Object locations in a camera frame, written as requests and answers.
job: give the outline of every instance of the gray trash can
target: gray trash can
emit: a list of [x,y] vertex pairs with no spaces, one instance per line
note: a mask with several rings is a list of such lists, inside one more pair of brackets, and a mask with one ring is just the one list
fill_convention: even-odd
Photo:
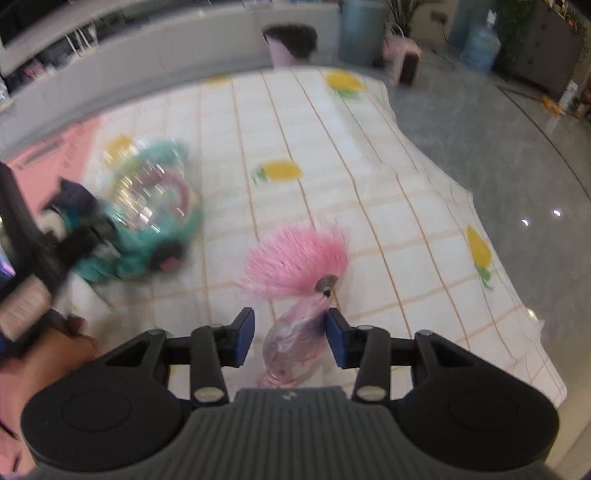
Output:
[[354,65],[371,66],[382,50],[387,15],[384,0],[345,0],[339,58]]

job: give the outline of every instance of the green plant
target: green plant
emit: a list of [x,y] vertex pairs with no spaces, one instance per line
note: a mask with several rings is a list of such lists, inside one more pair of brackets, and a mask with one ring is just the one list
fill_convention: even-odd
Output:
[[579,55],[579,61],[582,61],[587,56],[587,53],[589,53],[589,46],[587,45],[587,40],[588,40],[587,25],[584,22],[581,14],[571,7],[569,7],[568,10],[566,11],[566,18],[567,19],[571,18],[573,20],[573,22],[574,22],[573,30],[574,30],[575,34],[581,40],[583,40],[583,48],[581,49],[581,53]]
[[497,35],[503,44],[506,59],[515,61],[514,46],[521,45],[529,28],[529,19],[534,13],[538,0],[498,0],[496,3],[499,21],[496,23]]
[[427,4],[440,4],[446,0],[387,0],[392,20],[396,23],[405,37],[410,33],[410,23],[419,8]]
[[[503,45],[504,61],[513,63],[517,60],[517,51],[529,32],[529,20],[534,13],[535,3],[539,0],[497,0],[496,8],[499,21],[496,23],[496,32]],[[587,27],[581,15],[569,7],[566,17],[573,19],[576,35],[583,40],[583,50],[579,56],[581,61],[587,55]]]

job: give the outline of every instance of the pineapple print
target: pineapple print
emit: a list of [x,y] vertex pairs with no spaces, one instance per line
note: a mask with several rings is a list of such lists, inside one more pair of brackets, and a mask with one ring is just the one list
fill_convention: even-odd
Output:
[[103,163],[107,168],[116,170],[125,160],[137,155],[134,141],[127,135],[117,135],[109,142],[103,152]]
[[357,78],[344,70],[334,70],[326,76],[326,83],[338,93],[341,98],[359,98],[365,86]]
[[491,272],[488,270],[492,264],[491,249],[488,248],[486,242],[471,226],[468,226],[467,236],[472,259],[474,260],[482,284],[489,290],[492,290],[492,287],[488,284],[492,278]]
[[301,168],[291,160],[272,160],[262,163],[255,168],[251,177],[254,183],[258,181],[280,182],[297,180],[302,176]]
[[218,86],[224,85],[230,81],[230,77],[228,75],[216,75],[214,77],[209,77],[205,80],[205,85],[209,86]]

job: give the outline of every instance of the pink feather toy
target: pink feather toy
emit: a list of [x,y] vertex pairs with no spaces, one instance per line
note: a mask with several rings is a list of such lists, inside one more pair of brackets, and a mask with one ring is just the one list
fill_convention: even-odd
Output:
[[268,300],[301,297],[265,338],[260,387],[294,387],[313,369],[327,345],[323,314],[348,263],[346,235],[334,225],[288,226],[251,252],[244,290]]

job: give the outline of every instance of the toy wheel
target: toy wheel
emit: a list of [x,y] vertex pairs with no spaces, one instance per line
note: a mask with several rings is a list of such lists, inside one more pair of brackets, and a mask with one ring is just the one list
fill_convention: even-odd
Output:
[[183,260],[187,249],[177,241],[167,241],[160,244],[150,258],[150,271],[166,272],[176,268]]

